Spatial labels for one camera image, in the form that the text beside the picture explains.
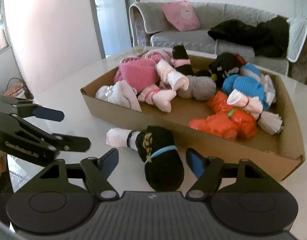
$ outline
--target sofa cushion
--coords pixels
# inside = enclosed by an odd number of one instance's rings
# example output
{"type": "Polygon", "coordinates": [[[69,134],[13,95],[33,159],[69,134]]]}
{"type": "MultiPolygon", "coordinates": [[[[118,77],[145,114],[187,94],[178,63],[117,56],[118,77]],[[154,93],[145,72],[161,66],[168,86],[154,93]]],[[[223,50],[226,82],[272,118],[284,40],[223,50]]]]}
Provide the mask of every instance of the sofa cushion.
{"type": "Polygon", "coordinates": [[[285,76],[288,75],[289,61],[286,58],[268,58],[263,56],[257,56],[245,57],[245,60],[252,64],[274,71],[276,73],[285,76]]]}
{"type": "Polygon", "coordinates": [[[164,31],[152,35],[151,44],[154,47],[167,48],[183,44],[187,50],[214,54],[216,41],[208,35],[208,30],[164,31]]]}
{"type": "Polygon", "coordinates": [[[227,3],[192,2],[191,5],[196,11],[201,29],[211,29],[219,23],[231,19],[241,20],[245,24],[256,26],[259,22],[266,22],[277,16],[277,14],[268,11],[227,3]]]}
{"type": "Polygon", "coordinates": [[[216,54],[219,55],[224,52],[239,54],[242,57],[254,57],[255,51],[252,47],[235,44],[229,41],[218,40],[216,47],[216,54]]]}

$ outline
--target cable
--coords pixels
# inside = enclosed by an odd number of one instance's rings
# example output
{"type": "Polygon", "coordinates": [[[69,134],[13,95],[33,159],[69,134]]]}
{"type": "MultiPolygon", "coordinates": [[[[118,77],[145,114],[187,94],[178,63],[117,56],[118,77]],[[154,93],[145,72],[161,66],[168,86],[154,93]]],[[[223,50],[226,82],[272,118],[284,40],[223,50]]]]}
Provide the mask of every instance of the cable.
{"type": "Polygon", "coordinates": [[[20,78],[10,78],[10,80],[8,81],[7,87],[6,87],[6,91],[8,90],[8,86],[9,86],[11,80],[13,80],[13,79],[17,79],[17,80],[21,81],[24,84],[23,80],[21,80],[20,78]]]}
{"type": "Polygon", "coordinates": [[[12,94],[10,94],[9,96],[10,96],[10,97],[13,96],[13,95],[16,94],[17,92],[19,92],[21,89],[24,90],[24,87],[25,87],[25,85],[23,85],[23,87],[17,89],[15,92],[13,92],[12,94]]]}

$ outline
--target blue collar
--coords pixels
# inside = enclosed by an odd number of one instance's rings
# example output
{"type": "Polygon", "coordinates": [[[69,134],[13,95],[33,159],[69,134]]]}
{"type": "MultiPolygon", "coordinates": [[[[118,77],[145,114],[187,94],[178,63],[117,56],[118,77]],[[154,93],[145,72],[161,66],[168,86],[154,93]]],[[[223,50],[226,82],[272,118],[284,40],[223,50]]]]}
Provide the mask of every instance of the blue collar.
{"type": "Polygon", "coordinates": [[[151,154],[150,159],[152,159],[154,157],[157,157],[160,154],[165,153],[167,151],[171,151],[171,150],[176,150],[177,151],[178,149],[177,149],[177,147],[175,145],[170,145],[170,146],[163,147],[163,148],[155,151],[153,154],[151,154]]]}

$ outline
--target pink pillow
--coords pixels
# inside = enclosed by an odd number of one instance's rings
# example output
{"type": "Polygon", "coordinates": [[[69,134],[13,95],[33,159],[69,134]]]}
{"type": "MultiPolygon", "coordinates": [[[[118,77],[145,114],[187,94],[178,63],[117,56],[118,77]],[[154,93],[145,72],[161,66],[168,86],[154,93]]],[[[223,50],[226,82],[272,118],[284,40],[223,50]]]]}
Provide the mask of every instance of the pink pillow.
{"type": "Polygon", "coordinates": [[[197,30],[200,22],[189,1],[171,2],[161,6],[168,22],[181,32],[197,30]]]}

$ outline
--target gray sofa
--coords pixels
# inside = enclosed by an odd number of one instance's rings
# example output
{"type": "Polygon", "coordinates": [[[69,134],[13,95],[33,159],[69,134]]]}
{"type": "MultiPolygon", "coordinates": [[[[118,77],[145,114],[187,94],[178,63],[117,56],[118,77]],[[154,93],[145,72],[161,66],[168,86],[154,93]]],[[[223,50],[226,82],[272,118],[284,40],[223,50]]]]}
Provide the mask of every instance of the gray sofa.
{"type": "Polygon", "coordinates": [[[166,19],[161,5],[163,3],[137,2],[129,10],[134,46],[169,47],[183,44],[186,49],[221,54],[237,53],[247,61],[268,68],[283,75],[288,74],[287,58],[255,57],[252,47],[242,46],[223,40],[213,40],[208,30],[217,24],[238,19],[249,25],[265,22],[277,15],[268,11],[221,3],[191,3],[200,21],[200,29],[180,32],[166,19]]]}

